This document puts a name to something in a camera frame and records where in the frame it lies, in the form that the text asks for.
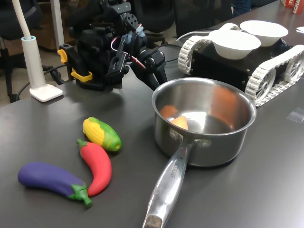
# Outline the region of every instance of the white bowl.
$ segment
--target white bowl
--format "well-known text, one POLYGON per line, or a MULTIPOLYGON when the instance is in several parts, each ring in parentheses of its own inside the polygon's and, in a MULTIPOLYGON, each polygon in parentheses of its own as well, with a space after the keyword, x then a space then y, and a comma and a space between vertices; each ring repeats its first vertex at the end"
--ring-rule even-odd
POLYGON ((255 36, 235 30, 216 30, 210 33, 210 38, 220 56, 233 60, 245 58, 261 45, 255 36))
POLYGON ((255 35, 261 41, 262 47, 271 46, 288 34, 288 30, 282 25, 261 20, 244 21, 240 28, 255 35))

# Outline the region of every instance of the red chili pepper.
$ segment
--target red chili pepper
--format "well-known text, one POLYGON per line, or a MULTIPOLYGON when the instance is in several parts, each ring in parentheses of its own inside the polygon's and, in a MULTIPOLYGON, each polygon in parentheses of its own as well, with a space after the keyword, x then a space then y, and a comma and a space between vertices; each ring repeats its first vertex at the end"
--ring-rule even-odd
POLYGON ((95 196, 102 192, 109 184, 112 176, 112 166, 108 154, 99 145, 77 140, 80 149, 80 155, 90 166, 93 173, 93 181, 87 193, 89 196, 95 196))

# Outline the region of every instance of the saucepan rim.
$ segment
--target saucepan rim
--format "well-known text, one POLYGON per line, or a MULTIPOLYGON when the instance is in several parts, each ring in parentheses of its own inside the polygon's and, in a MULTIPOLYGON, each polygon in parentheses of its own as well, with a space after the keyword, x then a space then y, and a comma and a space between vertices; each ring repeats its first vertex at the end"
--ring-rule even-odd
POLYGON ((245 130, 246 128, 248 128, 253 122, 254 120, 256 119, 256 116, 257 116, 257 109, 256 109, 256 106, 254 104, 254 102, 241 90, 239 90, 238 88, 234 87, 234 86, 231 86, 227 83, 224 83, 224 82, 220 82, 220 81, 217 81, 217 80, 213 80, 213 79, 207 79, 207 78, 201 78, 201 77, 185 77, 185 78, 178 78, 178 79, 174 79, 174 80, 171 80, 171 81, 168 81, 162 85, 160 85, 154 92, 153 92, 153 95, 152 95, 152 105, 153 105, 153 108, 155 110, 155 112, 157 113, 158 116, 160 116, 165 122, 167 122, 170 126, 172 127, 175 127, 177 129, 180 129, 181 131, 184 131, 184 132, 188 132, 188 133, 193 133, 193 134, 198 134, 198 135, 202 135, 202 136, 220 136, 220 135, 230 135, 230 134, 235 134, 235 133, 238 133, 238 132, 241 132, 243 130, 245 130), (229 88, 230 90, 234 91, 234 92, 237 92, 240 96, 242 96, 244 98, 244 100, 247 102, 248 104, 248 107, 249 109, 251 109, 251 119, 250 121, 242 128, 240 129, 237 129, 233 132, 228 132, 228 133, 220 133, 220 134, 206 134, 206 133, 199 133, 199 132, 194 132, 194 131, 190 131, 190 130, 186 130, 186 129, 183 129, 181 127, 178 127, 174 124, 172 124, 170 121, 168 121, 167 119, 163 118, 163 116, 159 113, 158 109, 156 108, 156 98, 158 96, 158 94, 166 89, 167 87, 169 87, 169 85, 173 84, 173 83, 177 83, 179 81, 196 81, 196 82, 205 82, 205 83, 209 83, 209 84, 218 84, 218 85, 221 85, 223 87, 226 87, 226 88, 229 88))

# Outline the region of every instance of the saucepan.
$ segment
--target saucepan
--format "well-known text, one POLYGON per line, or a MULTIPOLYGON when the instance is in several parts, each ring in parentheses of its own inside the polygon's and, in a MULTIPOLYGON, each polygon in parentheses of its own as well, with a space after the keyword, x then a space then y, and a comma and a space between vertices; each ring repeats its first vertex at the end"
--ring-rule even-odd
POLYGON ((152 192, 143 228, 163 228, 181 189, 187 164, 213 167, 239 153, 254 122, 254 103, 239 89, 204 78, 182 78, 153 93, 154 138, 171 156, 152 192), (188 129, 171 123, 184 116, 188 129))

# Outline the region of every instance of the red wire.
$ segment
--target red wire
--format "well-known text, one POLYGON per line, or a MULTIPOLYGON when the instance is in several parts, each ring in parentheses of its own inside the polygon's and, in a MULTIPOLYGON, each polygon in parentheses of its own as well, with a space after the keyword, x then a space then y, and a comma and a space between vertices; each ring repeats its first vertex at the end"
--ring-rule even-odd
MULTIPOLYGON (((116 41, 118 37, 114 37, 113 40, 111 41, 111 48, 114 50, 114 51, 117 51, 116 49, 113 48, 113 43, 116 41)), ((145 69, 146 67, 144 66, 144 64, 142 64, 137 58, 135 58, 134 56, 131 56, 132 60, 134 62, 136 62, 137 64, 139 64, 143 69, 145 69)))

